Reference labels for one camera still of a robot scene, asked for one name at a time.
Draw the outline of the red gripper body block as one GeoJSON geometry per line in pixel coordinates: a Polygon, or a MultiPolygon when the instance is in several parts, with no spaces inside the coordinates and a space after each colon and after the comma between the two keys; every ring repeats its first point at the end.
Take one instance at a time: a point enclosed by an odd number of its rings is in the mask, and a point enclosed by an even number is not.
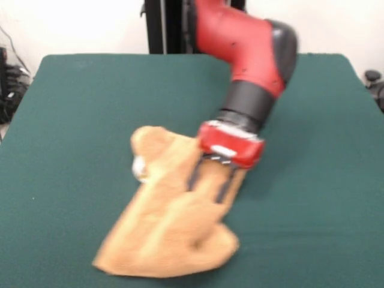
{"type": "Polygon", "coordinates": [[[265,141],[258,135],[219,120],[203,122],[197,139],[204,156],[241,169],[258,163],[265,147],[265,141]]]}

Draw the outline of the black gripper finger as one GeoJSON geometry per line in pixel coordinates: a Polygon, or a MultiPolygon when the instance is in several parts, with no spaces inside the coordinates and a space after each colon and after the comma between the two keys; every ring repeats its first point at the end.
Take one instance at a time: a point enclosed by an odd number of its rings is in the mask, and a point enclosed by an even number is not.
{"type": "Polygon", "coordinates": [[[199,157],[199,159],[197,160],[196,165],[194,166],[194,168],[191,172],[191,175],[187,181],[187,191],[193,190],[193,187],[199,178],[199,168],[200,168],[201,164],[204,162],[204,160],[205,160],[204,155],[201,155],[199,157]]]}
{"type": "Polygon", "coordinates": [[[214,203],[216,204],[222,204],[229,192],[229,188],[233,182],[233,179],[237,173],[237,171],[239,170],[238,166],[231,166],[230,169],[229,169],[229,172],[225,178],[225,181],[223,182],[223,184],[220,186],[220,189],[217,193],[217,195],[215,196],[215,199],[214,199],[214,203]]]}

